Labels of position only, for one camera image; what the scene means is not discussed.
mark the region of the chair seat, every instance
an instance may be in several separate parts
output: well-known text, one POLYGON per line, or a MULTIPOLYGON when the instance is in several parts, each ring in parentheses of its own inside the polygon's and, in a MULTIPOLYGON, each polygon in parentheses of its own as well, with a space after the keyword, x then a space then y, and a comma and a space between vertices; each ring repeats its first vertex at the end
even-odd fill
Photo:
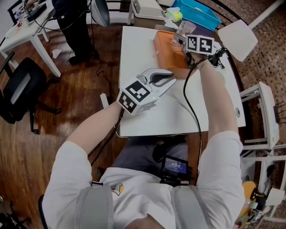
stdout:
POLYGON ((25 58, 13 72, 4 90, 4 100, 8 110, 16 121, 20 121, 30 107, 35 106, 38 97, 43 93, 46 85, 44 71, 30 58, 25 58), (29 74, 30 81, 18 99, 11 103, 11 98, 22 80, 29 74))

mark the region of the wooden floor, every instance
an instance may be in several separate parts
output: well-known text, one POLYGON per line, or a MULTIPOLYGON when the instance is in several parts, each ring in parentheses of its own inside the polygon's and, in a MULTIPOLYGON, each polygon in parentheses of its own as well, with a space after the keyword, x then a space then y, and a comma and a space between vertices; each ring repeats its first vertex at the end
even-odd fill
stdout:
MULTIPOLYGON (((102 109, 100 94, 109 94, 107 80, 96 76, 98 61, 72 67, 68 58, 73 52, 66 44, 61 32, 51 32, 50 42, 41 41, 51 55, 54 49, 62 52, 53 59, 62 73, 60 83, 52 85, 41 97, 40 101, 59 107, 62 113, 54 115, 37 109, 36 124, 40 135, 29 129, 29 113, 15 125, 6 123, 0 118, 0 196, 5 201, 13 201, 15 209, 22 218, 32 219, 29 228, 41 228, 38 215, 38 198, 44 194, 49 182, 51 169, 57 150, 70 133, 87 117, 102 109)), ((118 93, 118 76, 121 51, 122 27, 109 28, 94 26, 95 46, 104 61, 112 61, 116 66, 103 66, 106 77, 112 81, 113 97, 118 93)), ((15 59, 21 62, 25 57, 33 59, 50 78, 52 74, 30 42, 17 48, 15 59)), ((5 73, 0 77, 0 88, 8 77, 5 73)), ((189 163, 196 174, 199 137, 198 134, 187 136, 189 144, 189 163)), ((123 148, 126 139, 115 136, 107 145, 103 154, 93 165, 93 174, 98 166, 109 167, 123 148)), ((203 134, 203 148, 207 142, 207 134, 203 134)))

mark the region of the gray strap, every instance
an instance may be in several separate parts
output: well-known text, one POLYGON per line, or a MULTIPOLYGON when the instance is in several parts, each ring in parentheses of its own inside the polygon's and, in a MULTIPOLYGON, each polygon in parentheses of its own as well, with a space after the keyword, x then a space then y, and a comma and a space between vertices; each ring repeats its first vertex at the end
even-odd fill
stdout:
POLYGON ((177 229, 212 229, 206 207, 194 186, 172 189, 172 206, 177 229))
POLYGON ((87 187, 76 202, 76 229, 112 229, 114 209, 109 185, 87 187))

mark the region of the small display screen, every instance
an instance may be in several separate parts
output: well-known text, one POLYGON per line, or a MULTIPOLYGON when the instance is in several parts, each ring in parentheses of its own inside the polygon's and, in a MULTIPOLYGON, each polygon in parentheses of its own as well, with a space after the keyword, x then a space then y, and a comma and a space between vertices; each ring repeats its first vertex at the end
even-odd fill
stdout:
POLYGON ((187 164, 180 161, 166 158, 164 167, 165 169, 174 171, 176 173, 187 174, 187 164))

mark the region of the blue plastic bin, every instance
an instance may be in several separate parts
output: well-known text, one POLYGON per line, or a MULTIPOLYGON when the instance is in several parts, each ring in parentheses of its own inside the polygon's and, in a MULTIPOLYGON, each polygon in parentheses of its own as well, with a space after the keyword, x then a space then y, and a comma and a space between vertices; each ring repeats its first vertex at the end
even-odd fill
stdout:
POLYGON ((176 0, 172 7, 179 7, 183 18, 214 31, 222 23, 208 7, 194 0, 176 0))

